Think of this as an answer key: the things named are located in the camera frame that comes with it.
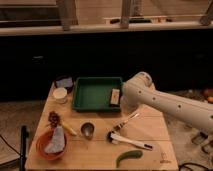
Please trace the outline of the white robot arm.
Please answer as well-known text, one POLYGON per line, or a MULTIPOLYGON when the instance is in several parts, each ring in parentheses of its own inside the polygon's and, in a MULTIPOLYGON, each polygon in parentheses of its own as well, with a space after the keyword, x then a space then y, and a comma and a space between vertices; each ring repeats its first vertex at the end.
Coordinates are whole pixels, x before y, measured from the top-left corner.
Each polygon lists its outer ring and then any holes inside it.
POLYGON ((123 101, 127 106, 146 104, 204 132, 213 133, 213 105, 152 88, 153 81, 146 72, 139 72, 123 83, 123 101))

